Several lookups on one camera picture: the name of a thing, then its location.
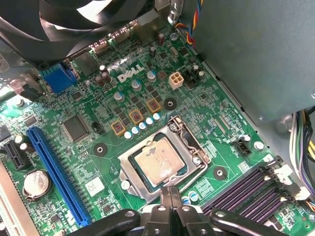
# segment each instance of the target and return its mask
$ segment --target screw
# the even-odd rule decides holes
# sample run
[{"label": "screw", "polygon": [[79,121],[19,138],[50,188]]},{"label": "screw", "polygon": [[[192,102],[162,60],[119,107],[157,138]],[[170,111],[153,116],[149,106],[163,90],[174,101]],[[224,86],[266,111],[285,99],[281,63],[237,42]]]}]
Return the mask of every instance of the screw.
[{"label": "screw", "polygon": [[172,131],[172,132],[175,132],[175,131],[177,130],[177,127],[176,127],[176,125],[174,125],[174,124],[170,124],[170,125],[168,126],[168,128],[169,128],[170,131]]},{"label": "screw", "polygon": [[201,160],[199,157],[194,157],[192,159],[193,164],[195,164],[195,166],[199,166],[201,164]]}]

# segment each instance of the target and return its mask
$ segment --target integrated circuit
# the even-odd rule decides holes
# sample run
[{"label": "integrated circuit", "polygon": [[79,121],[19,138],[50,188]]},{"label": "integrated circuit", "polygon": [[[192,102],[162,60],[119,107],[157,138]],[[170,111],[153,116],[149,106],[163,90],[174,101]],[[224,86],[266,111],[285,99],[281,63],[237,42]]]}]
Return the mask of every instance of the integrated circuit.
[{"label": "integrated circuit", "polygon": [[6,140],[11,136],[10,131],[8,130],[8,127],[6,125],[0,126],[0,142],[3,140]]},{"label": "integrated circuit", "polygon": [[33,124],[35,124],[36,122],[37,122],[37,120],[36,120],[35,116],[30,116],[24,121],[24,124],[26,125],[26,127],[30,127]]},{"label": "integrated circuit", "polygon": [[83,138],[85,135],[89,133],[87,128],[85,127],[82,119],[78,115],[74,115],[63,122],[63,128],[67,133],[67,136],[73,142]]}]

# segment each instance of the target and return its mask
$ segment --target dell logo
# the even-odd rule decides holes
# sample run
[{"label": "dell logo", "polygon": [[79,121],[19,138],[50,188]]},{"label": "dell logo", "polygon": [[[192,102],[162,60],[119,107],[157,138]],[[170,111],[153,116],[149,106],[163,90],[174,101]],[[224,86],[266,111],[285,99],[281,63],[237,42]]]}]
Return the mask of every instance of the dell logo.
[{"label": "dell logo", "polygon": [[133,68],[131,68],[131,70],[126,71],[125,74],[121,74],[121,75],[117,76],[117,78],[119,79],[120,83],[125,82],[125,81],[127,80],[127,78],[132,78],[133,75],[136,75],[136,74],[138,74],[139,72],[141,72],[141,71],[144,70],[144,67],[141,67],[141,66],[138,65],[138,64],[136,65],[136,68],[137,68],[137,69],[135,69],[135,68],[133,67]]}]

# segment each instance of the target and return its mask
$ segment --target white label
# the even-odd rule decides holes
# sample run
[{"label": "white label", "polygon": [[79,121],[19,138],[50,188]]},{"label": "white label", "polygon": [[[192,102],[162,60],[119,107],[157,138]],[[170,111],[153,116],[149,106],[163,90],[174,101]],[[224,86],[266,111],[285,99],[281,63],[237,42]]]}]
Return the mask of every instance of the white label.
[{"label": "white label", "polygon": [[139,72],[144,70],[144,67],[141,67],[140,65],[136,65],[137,69],[135,69],[134,67],[131,68],[131,70],[126,71],[125,74],[121,74],[119,76],[117,76],[117,78],[119,79],[120,83],[123,83],[127,80],[127,78],[132,78],[133,75],[137,75]]},{"label": "white label", "polygon": [[85,187],[87,188],[91,197],[93,197],[95,194],[99,193],[105,188],[102,181],[100,181],[99,177],[96,177],[95,179],[86,183]]}]

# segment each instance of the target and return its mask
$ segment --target gray metal panel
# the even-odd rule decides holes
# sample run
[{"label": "gray metal panel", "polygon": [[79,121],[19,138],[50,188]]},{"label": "gray metal panel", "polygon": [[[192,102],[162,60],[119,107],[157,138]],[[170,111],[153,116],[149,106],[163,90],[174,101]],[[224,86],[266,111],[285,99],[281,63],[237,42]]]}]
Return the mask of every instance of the gray metal panel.
[{"label": "gray metal panel", "polygon": [[196,49],[255,123],[315,105],[314,13],[313,0],[204,1]]}]

